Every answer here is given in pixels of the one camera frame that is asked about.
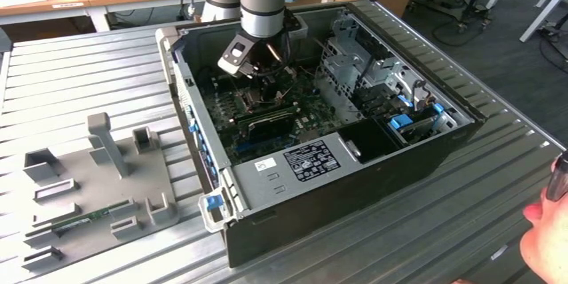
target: computer case side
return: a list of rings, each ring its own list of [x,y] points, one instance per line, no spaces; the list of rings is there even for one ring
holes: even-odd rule
[[[225,230],[230,266],[243,265],[425,179],[482,125],[467,124],[233,224]]]

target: green circuit board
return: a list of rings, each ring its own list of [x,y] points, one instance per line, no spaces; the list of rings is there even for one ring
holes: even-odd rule
[[[283,97],[259,101],[254,108],[251,97],[259,95],[257,88],[235,87],[233,91],[203,97],[234,165],[314,140],[342,125],[334,107],[315,90],[314,78],[310,74],[299,73],[293,76],[283,72],[277,77],[277,83],[279,95]],[[266,141],[247,142],[247,125],[255,120],[278,117],[282,114],[294,115],[293,131]],[[247,117],[247,120],[235,123],[235,119],[242,117]]]

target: person's hand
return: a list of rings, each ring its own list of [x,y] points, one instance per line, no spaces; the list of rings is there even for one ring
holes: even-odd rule
[[[453,284],[475,284],[475,283],[469,281],[467,279],[459,279]]]
[[[523,211],[533,229],[523,235],[522,255],[545,281],[561,284],[568,283],[568,196],[553,202],[546,191],[541,193],[541,201]]]

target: small circuit board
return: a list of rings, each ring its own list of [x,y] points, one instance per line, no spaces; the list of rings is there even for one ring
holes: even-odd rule
[[[342,126],[310,71],[282,72],[262,84],[230,81],[234,90],[207,94],[205,102],[234,165],[309,142]]]

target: aluminum workbench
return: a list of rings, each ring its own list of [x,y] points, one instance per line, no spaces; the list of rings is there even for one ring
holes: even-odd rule
[[[387,10],[363,11],[423,63],[451,60]],[[59,155],[90,147],[78,136],[86,114],[106,111],[114,138],[150,126],[162,148],[182,220],[174,227],[33,279],[35,283],[542,283],[519,254],[561,143],[459,67],[435,68],[490,117],[430,178],[311,236],[230,269],[223,238],[198,209],[195,166],[161,69],[155,30],[142,27],[15,44],[0,74],[0,274],[31,277],[18,257],[26,218],[18,211],[15,156],[50,147]]]

